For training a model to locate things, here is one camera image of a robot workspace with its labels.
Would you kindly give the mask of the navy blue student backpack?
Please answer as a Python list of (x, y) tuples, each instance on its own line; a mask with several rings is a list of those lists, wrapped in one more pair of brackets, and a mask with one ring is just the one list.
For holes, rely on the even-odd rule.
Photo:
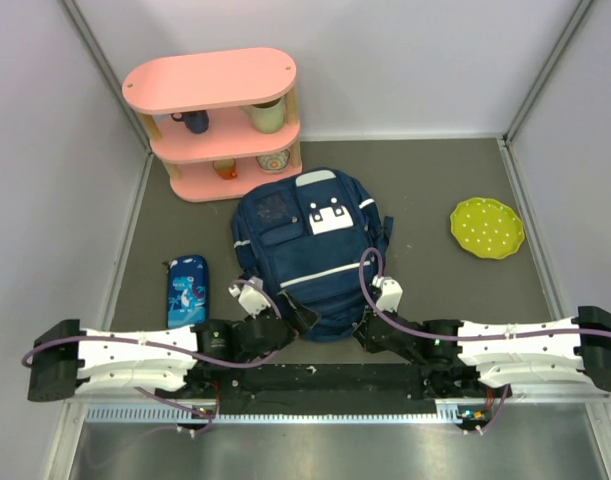
[(334, 342), (360, 323), (367, 303), (359, 281), (384, 264), (393, 225), (357, 179), (319, 168), (251, 190), (231, 229), (244, 277), (261, 279), (283, 313), (287, 293), (319, 314), (305, 339)]

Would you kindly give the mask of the blue dinosaur pencil case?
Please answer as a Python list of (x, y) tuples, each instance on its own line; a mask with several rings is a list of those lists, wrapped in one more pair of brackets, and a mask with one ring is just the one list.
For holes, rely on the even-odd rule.
[(209, 270), (200, 255), (185, 255), (166, 263), (167, 328), (204, 323), (209, 311)]

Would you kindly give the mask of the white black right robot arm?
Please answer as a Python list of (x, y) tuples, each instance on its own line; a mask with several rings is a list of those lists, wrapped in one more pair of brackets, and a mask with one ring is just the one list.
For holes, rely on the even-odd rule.
[(596, 306), (508, 325), (415, 323), (367, 308), (354, 336), (370, 353), (390, 351), (414, 365), (428, 398), (481, 398), (536, 383), (590, 383), (611, 393), (611, 313)]

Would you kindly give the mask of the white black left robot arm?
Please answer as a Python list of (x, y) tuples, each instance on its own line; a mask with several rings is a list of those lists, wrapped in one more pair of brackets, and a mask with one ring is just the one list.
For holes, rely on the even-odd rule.
[(208, 320), (159, 331), (115, 333), (57, 323), (23, 357), (27, 398), (52, 402), (103, 390), (144, 389), (201, 396), (221, 370), (262, 366), (319, 323), (320, 314), (281, 293), (284, 311), (266, 300), (238, 322)]

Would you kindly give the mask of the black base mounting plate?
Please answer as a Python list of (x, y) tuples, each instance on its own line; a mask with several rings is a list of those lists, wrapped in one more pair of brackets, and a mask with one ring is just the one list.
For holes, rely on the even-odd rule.
[(436, 399), (483, 400), (471, 367), (434, 371), (413, 364), (265, 364), (256, 369), (192, 369), (166, 399), (219, 400), (230, 415), (428, 413)]

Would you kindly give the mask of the green polka dot plate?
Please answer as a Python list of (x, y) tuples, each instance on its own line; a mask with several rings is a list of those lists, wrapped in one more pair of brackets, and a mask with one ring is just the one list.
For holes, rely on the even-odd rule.
[(526, 238), (515, 211), (493, 198), (472, 197), (459, 202), (449, 221), (458, 245), (480, 259), (503, 260), (514, 255)]

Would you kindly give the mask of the patterned small bowl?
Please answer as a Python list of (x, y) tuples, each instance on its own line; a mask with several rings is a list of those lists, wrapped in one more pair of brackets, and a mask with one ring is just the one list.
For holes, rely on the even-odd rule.
[(256, 161), (259, 167), (267, 173), (277, 174), (289, 166), (290, 151), (288, 149), (279, 152), (258, 155)]

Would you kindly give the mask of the orange cup on shelf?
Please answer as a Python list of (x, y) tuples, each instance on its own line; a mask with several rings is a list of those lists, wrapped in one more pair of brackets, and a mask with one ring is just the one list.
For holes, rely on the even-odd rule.
[(212, 167), (223, 180), (233, 180), (237, 177), (236, 161), (234, 159), (213, 161)]

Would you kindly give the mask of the pale green cup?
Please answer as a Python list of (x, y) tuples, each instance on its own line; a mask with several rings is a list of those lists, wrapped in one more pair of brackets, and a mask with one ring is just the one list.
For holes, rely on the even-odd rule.
[(242, 111), (248, 116), (252, 126), (263, 134), (278, 132), (284, 125), (284, 99), (278, 98), (266, 103), (242, 106)]

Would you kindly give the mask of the pink three-tier shelf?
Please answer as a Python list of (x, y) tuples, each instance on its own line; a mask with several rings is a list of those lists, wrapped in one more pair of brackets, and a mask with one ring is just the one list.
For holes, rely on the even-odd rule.
[[(254, 47), (161, 57), (133, 69), (122, 94), (144, 125), (154, 155), (168, 172), (172, 191), (187, 202), (241, 197), (253, 188), (297, 175), (302, 170), (297, 66), (285, 52)], [(285, 121), (276, 133), (263, 134), (242, 106), (284, 99)], [(206, 110), (203, 134), (191, 133), (170, 115)], [(258, 155), (290, 151), (282, 172), (264, 172)], [(223, 180), (212, 162), (236, 161), (237, 177)]]

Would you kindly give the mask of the dark blue mug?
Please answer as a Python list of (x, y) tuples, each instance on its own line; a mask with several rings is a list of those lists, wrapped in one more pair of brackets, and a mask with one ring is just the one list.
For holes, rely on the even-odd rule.
[(175, 122), (180, 122), (193, 134), (203, 134), (209, 129), (209, 115), (206, 110), (177, 112), (170, 115)]

